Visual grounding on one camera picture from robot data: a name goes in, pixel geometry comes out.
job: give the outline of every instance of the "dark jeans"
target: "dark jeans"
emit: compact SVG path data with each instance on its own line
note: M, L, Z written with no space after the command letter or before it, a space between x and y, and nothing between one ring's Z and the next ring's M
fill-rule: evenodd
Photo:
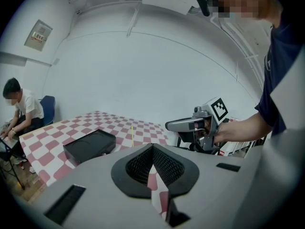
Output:
M25 121L25 115L23 115L19 118L16 125L20 125L23 121ZM34 131L34 130L39 129L41 127L43 127L43 119L34 118L34 119L32 119L30 126L28 126L28 127L24 128L23 130L17 132L16 136L21 136L23 134ZM20 142L18 142L18 147L16 148L16 153L17 153L18 156L23 156L24 155L24 152L23 152L23 149L21 147Z

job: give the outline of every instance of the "black tray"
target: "black tray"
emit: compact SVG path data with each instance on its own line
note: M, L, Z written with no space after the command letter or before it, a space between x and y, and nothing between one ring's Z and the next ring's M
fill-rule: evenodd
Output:
M67 145L63 145L66 157L78 165L89 159L109 154L115 148L116 137L96 130Z

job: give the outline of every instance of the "man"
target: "man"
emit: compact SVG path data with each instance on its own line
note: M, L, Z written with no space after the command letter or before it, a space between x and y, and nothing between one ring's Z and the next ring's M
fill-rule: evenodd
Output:
M3 97L9 105L15 106L15 115L10 126L1 133L1 136L7 136L12 139L15 135L31 132L43 127L43 108L40 102L34 97L33 92L21 89L19 82L15 79L9 79L3 89Z
M286 126L270 93L289 71L304 44L302 23L293 14L297 6L292 6L291 0L219 0L219 4L242 17L267 20L273 27L271 46L264 61L263 95L255 107L258 113L244 121L220 124L215 142L254 141L271 131L272 135L279 134ZM210 130L209 123L205 123L205 129Z

